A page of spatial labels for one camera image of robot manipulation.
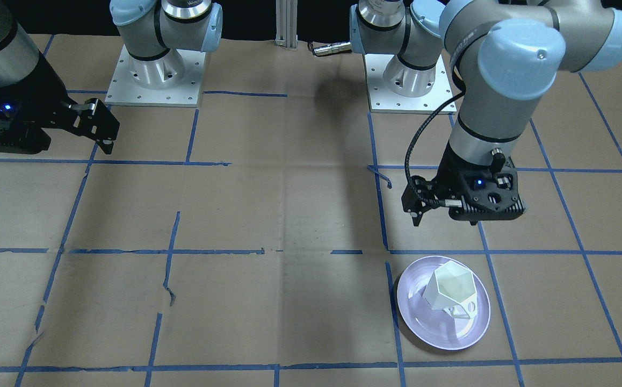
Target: white cup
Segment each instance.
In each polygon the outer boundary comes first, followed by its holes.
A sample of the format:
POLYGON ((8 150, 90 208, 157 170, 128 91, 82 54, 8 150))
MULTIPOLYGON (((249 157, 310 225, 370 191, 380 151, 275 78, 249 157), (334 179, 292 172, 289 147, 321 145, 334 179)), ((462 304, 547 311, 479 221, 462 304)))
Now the white cup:
POLYGON ((446 262, 433 272, 423 298, 431 309, 441 309, 452 318, 472 319, 478 314, 473 272, 458 262, 446 262))

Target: metal mounting plate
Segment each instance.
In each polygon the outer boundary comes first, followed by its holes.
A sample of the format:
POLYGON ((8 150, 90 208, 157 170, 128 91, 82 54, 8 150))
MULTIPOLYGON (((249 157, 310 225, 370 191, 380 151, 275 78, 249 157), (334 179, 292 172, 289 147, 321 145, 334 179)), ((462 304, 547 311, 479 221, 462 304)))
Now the metal mounting plate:
MULTIPOLYGON (((394 55, 390 54, 366 54, 366 84, 371 112, 376 113, 432 113, 444 101, 452 96, 449 77, 442 61, 442 56, 436 63, 436 81, 427 95, 416 98, 400 96, 387 86, 387 81, 382 78, 387 64, 394 55)), ((456 112, 457 106, 451 103, 441 113, 456 112)))
POLYGON ((123 46, 115 67, 113 79, 105 96, 107 105, 169 106, 197 108, 201 99, 201 81, 204 76, 205 52, 178 49, 184 60, 186 73, 178 85, 169 89, 153 90, 140 86, 132 77, 132 62, 123 46))

